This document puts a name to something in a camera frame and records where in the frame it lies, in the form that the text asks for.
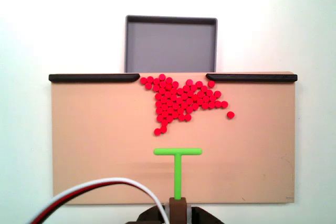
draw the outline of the white wall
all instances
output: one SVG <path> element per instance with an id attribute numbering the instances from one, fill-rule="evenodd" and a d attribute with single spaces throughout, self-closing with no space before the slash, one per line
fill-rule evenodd
<path id="1" fill-rule="evenodd" d="M 202 207 L 226 224 L 335 223 L 336 0 L 0 0 L 0 223 L 51 198 L 48 75 L 121 72 L 127 14 L 217 17 L 218 72 L 299 76 L 296 202 Z M 147 207 L 62 207 L 47 223 L 125 223 Z"/>

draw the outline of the white cable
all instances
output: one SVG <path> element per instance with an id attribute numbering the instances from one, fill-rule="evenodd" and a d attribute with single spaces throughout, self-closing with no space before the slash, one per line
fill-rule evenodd
<path id="1" fill-rule="evenodd" d="M 58 201 L 60 198 L 63 198 L 64 196 L 66 196 L 66 195 L 68 195 L 70 193 L 73 193 L 74 191 L 83 189 L 85 187 L 93 186 L 93 185 L 101 184 L 101 183 L 108 183 L 108 182 L 116 182 L 116 183 L 117 182 L 124 182 L 124 183 L 128 183 L 128 184 L 130 184 L 132 186 L 139 187 L 140 189 L 142 189 L 149 196 L 151 196 L 152 199 L 155 201 L 155 203 L 158 206 L 158 209 L 159 209 L 159 211 L 160 211 L 160 213 L 161 213 L 161 215 L 163 217 L 164 223 L 165 224 L 170 224 L 168 216 L 165 213 L 165 211 L 164 211 L 164 209 L 163 209 L 163 207 L 162 207 L 159 199 L 157 198 L 157 196 L 155 196 L 155 194 L 152 191 L 150 191 L 147 187 L 145 187 L 144 185 L 142 185 L 139 182 L 136 182 L 136 181 L 134 181 L 132 179 L 129 179 L 129 178 L 102 178 L 102 179 L 92 180 L 92 181 L 89 181 L 89 182 L 86 182 L 86 183 L 83 183 L 83 184 L 71 187 L 70 189 L 63 191 L 60 194 L 56 195 L 54 198 L 52 198 L 52 200 L 49 202 L 49 204 L 46 207 L 44 207 L 41 211 L 39 211 L 38 214 L 36 216 L 34 216 L 34 218 L 30 222 L 28 222 L 28 223 L 31 223 L 45 209 L 47 209 L 54 202 Z"/>

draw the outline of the tan board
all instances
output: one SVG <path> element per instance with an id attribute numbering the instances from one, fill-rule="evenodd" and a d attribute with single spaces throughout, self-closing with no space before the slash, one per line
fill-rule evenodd
<path id="1" fill-rule="evenodd" d="M 180 85 L 208 81 L 204 73 L 168 75 Z M 155 93 L 139 81 L 52 83 L 51 90 L 54 195 L 89 180 L 126 177 L 166 202 L 174 194 L 174 158 L 153 150 L 200 147 L 202 155 L 182 157 L 182 196 L 188 203 L 294 201 L 294 83 L 218 83 L 213 90 L 222 92 L 228 108 L 199 109 L 190 122 L 174 120 L 160 136 L 153 134 L 159 125 Z M 228 111 L 236 115 L 231 120 Z M 138 203 L 152 200 L 125 185 L 70 202 Z"/>

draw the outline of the gray tray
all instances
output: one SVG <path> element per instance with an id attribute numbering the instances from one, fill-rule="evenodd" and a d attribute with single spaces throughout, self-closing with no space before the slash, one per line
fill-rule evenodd
<path id="1" fill-rule="evenodd" d="M 126 17 L 125 72 L 215 72 L 216 18 Z"/>

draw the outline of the green handle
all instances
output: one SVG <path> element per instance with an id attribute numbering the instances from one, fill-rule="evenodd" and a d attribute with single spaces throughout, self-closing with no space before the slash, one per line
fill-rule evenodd
<path id="1" fill-rule="evenodd" d="M 201 155 L 201 148 L 156 148 L 155 155 L 174 155 L 174 198 L 181 199 L 182 155 Z"/>

